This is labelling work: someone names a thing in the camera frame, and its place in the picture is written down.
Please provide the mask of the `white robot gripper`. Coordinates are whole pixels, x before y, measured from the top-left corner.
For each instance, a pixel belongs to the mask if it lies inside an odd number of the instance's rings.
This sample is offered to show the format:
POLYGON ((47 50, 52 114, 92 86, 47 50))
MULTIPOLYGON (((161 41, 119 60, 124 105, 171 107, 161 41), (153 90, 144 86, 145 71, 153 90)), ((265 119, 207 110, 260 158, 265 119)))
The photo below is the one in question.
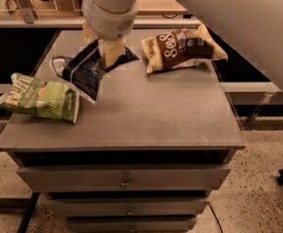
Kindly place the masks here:
POLYGON ((133 28, 136 0, 82 0, 81 10, 86 20, 82 23, 84 42, 91 44, 98 37, 102 38, 98 48, 103 69, 107 69, 116 62, 126 45, 121 37, 133 28))

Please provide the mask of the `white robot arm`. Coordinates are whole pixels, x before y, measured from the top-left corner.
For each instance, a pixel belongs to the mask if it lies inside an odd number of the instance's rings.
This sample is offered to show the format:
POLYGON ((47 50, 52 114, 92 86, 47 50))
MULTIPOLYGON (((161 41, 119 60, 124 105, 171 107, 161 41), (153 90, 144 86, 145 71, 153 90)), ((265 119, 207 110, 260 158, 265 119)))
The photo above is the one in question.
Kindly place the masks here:
MULTIPOLYGON (((283 91, 283 0, 175 0, 283 91)), ((82 0, 90 28, 115 40, 133 28, 136 0, 82 0)))

